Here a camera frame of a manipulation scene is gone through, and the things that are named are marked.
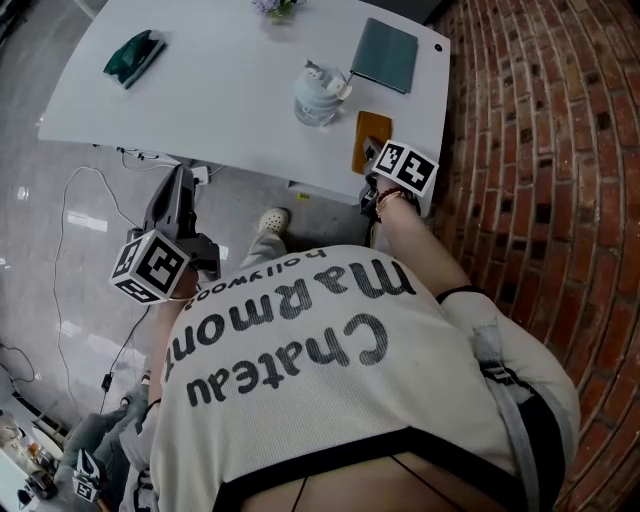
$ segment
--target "black shirt trim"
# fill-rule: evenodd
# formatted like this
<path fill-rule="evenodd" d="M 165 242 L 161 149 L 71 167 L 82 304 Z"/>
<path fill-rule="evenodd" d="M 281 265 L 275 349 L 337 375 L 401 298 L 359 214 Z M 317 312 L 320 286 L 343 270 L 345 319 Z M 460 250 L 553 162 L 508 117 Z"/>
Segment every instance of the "black shirt trim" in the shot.
<path fill-rule="evenodd" d="M 360 462 L 411 452 L 476 487 L 507 510 L 526 509 L 522 482 L 490 462 L 437 436 L 407 427 L 274 464 L 223 482 L 213 512 L 239 511 L 247 498 L 279 485 Z"/>
<path fill-rule="evenodd" d="M 444 299 L 446 299 L 452 293 L 457 293 L 457 292 L 476 292 L 476 293 L 481 293 L 485 297 L 491 299 L 491 297 L 489 297 L 489 295 L 487 295 L 487 292 L 485 292 L 482 288 L 478 288 L 477 286 L 473 286 L 473 285 L 468 284 L 467 286 L 459 286 L 458 288 L 453 288 L 452 290 L 448 290 L 446 292 L 442 292 L 441 294 L 439 294 L 436 297 L 436 300 L 438 301 L 438 304 L 442 304 Z"/>

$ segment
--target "power strip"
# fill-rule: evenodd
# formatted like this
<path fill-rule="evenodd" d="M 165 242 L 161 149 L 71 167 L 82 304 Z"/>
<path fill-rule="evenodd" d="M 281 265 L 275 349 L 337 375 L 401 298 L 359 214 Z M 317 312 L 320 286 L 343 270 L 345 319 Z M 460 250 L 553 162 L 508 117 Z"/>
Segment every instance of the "power strip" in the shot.
<path fill-rule="evenodd" d="M 206 165 L 195 167 L 191 169 L 193 172 L 193 178 L 196 181 L 196 186 L 208 185 L 211 183 L 211 169 Z"/>

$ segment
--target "red brick wall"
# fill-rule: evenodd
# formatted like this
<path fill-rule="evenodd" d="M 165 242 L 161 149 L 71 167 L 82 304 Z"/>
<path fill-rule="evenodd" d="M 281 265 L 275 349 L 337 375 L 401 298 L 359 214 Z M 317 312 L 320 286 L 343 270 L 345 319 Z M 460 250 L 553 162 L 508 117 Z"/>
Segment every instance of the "red brick wall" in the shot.
<path fill-rule="evenodd" d="M 455 0 L 437 229 L 580 393 L 558 510 L 640 475 L 640 20 L 623 0 Z"/>

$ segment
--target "leg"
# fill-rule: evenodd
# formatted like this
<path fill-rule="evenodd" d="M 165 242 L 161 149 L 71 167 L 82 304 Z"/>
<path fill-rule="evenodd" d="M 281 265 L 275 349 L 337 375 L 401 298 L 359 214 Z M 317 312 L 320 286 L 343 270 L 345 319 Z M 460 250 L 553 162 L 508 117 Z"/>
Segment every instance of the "leg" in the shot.
<path fill-rule="evenodd" d="M 138 421 L 148 405 L 148 380 L 138 384 L 129 391 L 125 398 L 129 401 L 127 414 L 116 423 L 104 436 L 102 443 L 93 453 L 96 461 L 102 463 L 106 473 L 104 496 L 112 507 L 117 507 L 122 501 L 129 472 L 129 460 L 120 445 L 120 434 L 129 423 Z"/>
<path fill-rule="evenodd" d="M 289 214 L 280 208 L 274 208 L 260 219 L 258 235 L 252 242 L 240 270 L 261 265 L 287 254 L 287 248 L 280 238 L 289 222 Z"/>
<path fill-rule="evenodd" d="M 102 442 L 104 435 L 111 430 L 127 414 L 127 406 L 109 414 L 100 416 L 90 414 L 78 426 L 64 448 L 64 455 L 60 461 L 61 465 L 76 467 L 78 452 L 84 448 L 88 452 L 93 452 Z"/>

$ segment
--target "white sneaker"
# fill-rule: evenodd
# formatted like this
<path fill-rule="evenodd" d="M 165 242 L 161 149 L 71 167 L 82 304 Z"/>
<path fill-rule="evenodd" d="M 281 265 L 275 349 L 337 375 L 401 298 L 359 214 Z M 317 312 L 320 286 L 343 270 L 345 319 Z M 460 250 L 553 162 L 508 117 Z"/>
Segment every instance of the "white sneaker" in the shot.
<path fill-rule="evenodd" d="M 272 208 L 260 219 L 258 231 L 271 231 L 276 235 L 282 235 L 289 224 L 289 214 L 282 208 Z"/>

